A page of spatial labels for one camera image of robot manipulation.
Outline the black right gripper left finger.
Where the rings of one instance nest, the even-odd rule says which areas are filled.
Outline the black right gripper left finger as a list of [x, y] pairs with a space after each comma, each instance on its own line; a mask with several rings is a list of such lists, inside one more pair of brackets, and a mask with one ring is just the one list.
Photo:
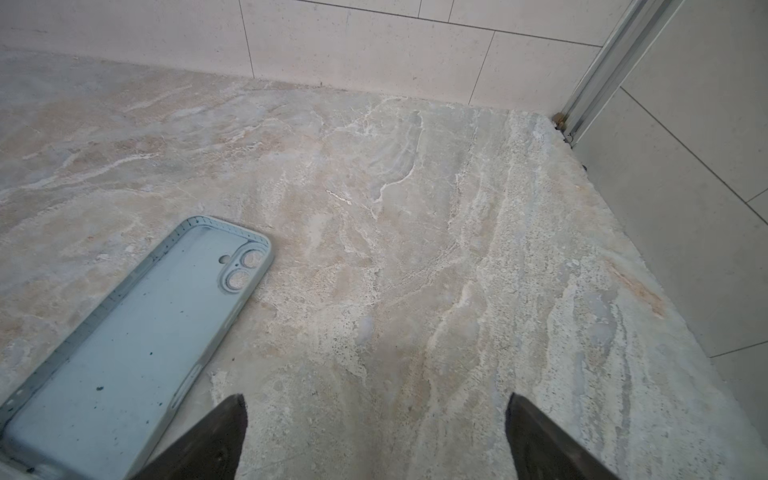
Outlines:
[[244, 396], [230, 395], [133, 479], [234, 479], [247, 427]]

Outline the light blue phone case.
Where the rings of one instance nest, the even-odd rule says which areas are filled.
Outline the light blue phone case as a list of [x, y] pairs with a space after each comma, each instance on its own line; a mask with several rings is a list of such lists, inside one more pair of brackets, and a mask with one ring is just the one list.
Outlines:
[[2, 461], [40, 479], [139, 472], [273, 259], [261, 233], [182, 221], [6, 399]]

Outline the aluminium corner rail right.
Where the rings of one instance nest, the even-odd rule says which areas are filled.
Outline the aluminium corner rail right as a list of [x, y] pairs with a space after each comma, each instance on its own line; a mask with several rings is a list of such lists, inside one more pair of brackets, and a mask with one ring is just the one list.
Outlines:
[[552, 117], [568, 145], [579, 142], [682, 4], [682, 0], [630, 3], [565, 106]]

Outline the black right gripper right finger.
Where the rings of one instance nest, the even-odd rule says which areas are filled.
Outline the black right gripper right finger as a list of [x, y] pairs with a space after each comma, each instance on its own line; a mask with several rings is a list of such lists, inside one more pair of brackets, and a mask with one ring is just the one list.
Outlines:
[[520, 394], [510, 396], [505, 434], [518, 479], [619, 479]]

